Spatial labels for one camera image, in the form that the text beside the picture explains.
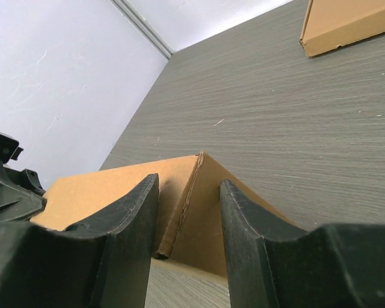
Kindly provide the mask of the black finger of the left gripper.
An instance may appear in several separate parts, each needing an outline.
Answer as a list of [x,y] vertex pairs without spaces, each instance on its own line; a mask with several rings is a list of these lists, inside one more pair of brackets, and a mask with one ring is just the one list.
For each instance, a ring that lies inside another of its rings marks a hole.
[[46,207],[39,176],[24,169],[5,167],[0,161],[0,221],[22,221],[41,213]]

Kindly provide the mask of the brown cardboard box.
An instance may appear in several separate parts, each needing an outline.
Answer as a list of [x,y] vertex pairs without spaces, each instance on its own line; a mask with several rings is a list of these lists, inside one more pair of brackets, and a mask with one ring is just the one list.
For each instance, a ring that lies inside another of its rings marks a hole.
[[385,1],[309,1],[300,43],[308,57],[385,33]]
[[219,202],[219,186],[225,179],[231,180],[255,203],[288,220],[202,151],[197,155],[59,178],[45,193],[45,210],[31,221],[63,230],[121,198],[145,176],[155,173],[159,177],[159,206],[154,257],[226,278]]

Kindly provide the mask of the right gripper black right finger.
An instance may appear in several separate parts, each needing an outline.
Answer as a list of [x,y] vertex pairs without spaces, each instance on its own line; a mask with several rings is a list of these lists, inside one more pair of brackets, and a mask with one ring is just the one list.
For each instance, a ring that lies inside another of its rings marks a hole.
[[236,184],[220,186],[221,220],[232,307],[314,307],[307,271],[289,264],[291,247],[308,243],[302,230],[252,201]]

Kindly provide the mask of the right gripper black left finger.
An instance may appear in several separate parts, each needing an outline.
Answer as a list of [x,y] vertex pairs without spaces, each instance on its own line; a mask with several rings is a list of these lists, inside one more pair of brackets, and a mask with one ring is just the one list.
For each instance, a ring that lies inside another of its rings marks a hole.
[[123,197],[65,228],[104,241],[85,307],[144,307],[158,201],[158,174],[149,174]]

